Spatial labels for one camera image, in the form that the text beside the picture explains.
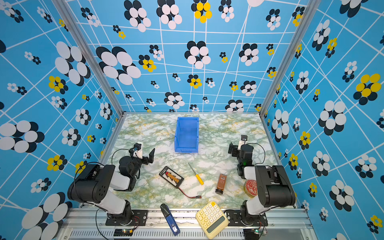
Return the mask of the yellow handle screwdriver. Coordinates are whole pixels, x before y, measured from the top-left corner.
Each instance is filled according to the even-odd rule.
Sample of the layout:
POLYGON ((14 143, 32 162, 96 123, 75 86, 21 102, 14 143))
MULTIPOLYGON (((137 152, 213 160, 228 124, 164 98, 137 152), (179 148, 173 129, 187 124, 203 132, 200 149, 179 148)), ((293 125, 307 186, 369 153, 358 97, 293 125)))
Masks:
POLYGON ((191 164, 191 163, 188 163, 188 165, 190 166, 191 170, 192 170, 193 173, 195 174, 195 177, 197 178, 198 182, 199 182, 201 185, 204 185, 203 180, 202 180, 201 177, 197 174, 197 172, 196 172, 195 169, 193 168, 192 164, 191 164))

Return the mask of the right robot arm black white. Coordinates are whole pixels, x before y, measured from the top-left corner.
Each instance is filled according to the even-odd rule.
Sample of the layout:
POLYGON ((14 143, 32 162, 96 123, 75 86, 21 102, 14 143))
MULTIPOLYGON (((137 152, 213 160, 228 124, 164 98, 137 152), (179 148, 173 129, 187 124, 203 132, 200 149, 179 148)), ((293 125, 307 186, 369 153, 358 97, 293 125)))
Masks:
POLYGON ((242 135, 238 145, 229 144, 228 153, 237 158, 237 173, 245 180, 256 181, 258 195, 241 205, 241 218, 249 226, 260 221, 265 213, 275 208, 296 204, 296 195, 283 166, 253 164, 255 143, 248 143, 248 136, 242 135))

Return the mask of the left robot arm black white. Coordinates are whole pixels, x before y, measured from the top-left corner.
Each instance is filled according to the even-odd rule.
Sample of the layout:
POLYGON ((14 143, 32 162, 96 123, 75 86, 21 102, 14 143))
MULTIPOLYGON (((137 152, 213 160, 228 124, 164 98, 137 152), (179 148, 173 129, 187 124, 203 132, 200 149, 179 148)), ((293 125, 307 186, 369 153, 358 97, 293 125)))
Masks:
POLYGON ((136 143, 129 155, 119 160, 119 169, 113 164, 90 162, 75 173, 67 196, 78 203, 91 204, 107 214, 107 226, 144 226, 148 211, 133 210, 128 200, 119 198, 113 191, 131 192, 140 178, 142 165, 154 162, 155 149, 143 156, 142 144, 136 143))

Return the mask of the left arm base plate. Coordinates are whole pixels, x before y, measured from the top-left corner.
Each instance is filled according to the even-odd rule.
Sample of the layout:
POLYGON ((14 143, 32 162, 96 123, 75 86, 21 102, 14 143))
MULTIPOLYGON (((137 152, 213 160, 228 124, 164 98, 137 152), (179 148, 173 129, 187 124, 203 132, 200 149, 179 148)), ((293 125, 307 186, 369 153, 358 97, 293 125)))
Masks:
POLYGON ((107 214, 106 226, 145 226, 148 218, 148 210, 131 210, 119 215, 107 214))

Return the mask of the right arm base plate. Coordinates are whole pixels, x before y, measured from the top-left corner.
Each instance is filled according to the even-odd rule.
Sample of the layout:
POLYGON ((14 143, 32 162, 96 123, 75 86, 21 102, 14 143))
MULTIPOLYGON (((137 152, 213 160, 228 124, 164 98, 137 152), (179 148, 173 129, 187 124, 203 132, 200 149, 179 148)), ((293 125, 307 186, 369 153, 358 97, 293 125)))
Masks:
POLYGON ((230 227, 267 227, 266 214, 250 215, 246 210, 224 210, 230 227))

